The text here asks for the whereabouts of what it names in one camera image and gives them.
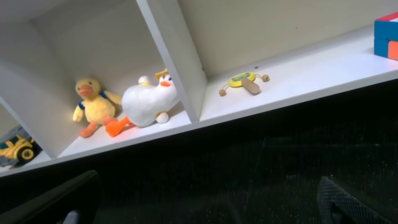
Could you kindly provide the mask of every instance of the orange beak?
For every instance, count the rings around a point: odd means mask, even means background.
[[[160,83],[161,86],[169,87],[171,84],[167,81],[161,81]]]
[[[79,95],[82,97],[89,97],[93,94],[94,89],[90,85],[84,84],[79,89]]]

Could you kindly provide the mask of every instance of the white stuffed goose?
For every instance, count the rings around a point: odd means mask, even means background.
[[[169,120],[168,110],[179,101],[177,90],[167,69],[156,73],[155,77],[159,81],[157,86],[150,85],[148,77],[140,77],[138,85],[124,92],[122,107],[126,117],[106,125],[110,136],[117,136],[127,124],[145,127],[155,121],[162,124]]]

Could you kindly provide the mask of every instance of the yellow toy vehicle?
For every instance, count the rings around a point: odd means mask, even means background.
[[[33,144],[33,139],[28,141],[20,134],[0,142],[0,166],[23,165],[30,162],[39,153]]]

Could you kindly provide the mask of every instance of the stuffed duck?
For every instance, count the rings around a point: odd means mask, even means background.
[[[114,118],[116,109],[110,101],[120,105],[120,96],[101,91],[100,83],[92,78],[79,80],[76,84],[76,92],[83,101],[76,107],[73,120],[79,122],[83,115],[86,115],[87,121],[90,122],[86,129],[79,132],[79,136],[88,138],[94,134],[98,125],[105,126],[112,121],[117,121]]]
[[[110,136],[117,136],[127,124],[145,127],[155,121],[162,124],[169,120],[168,110],[179,101],[177,90],[167,68],[156,73],[155,77],[159,81],[157,86],[150,85],[148,77],[140,77],[138,85],[124,92],[122,107],[126,117],[106,125]]]

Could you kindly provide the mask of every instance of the wooden bead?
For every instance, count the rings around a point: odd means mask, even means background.
[[[269,76],[268,75],[263,75],[262,76],[262,81],[263,82],[268,82],[269,81]]]
[[[220,90],[218,93],[220,94],[220,96],[225,96],[226,95],[226,91],[225,90]]]

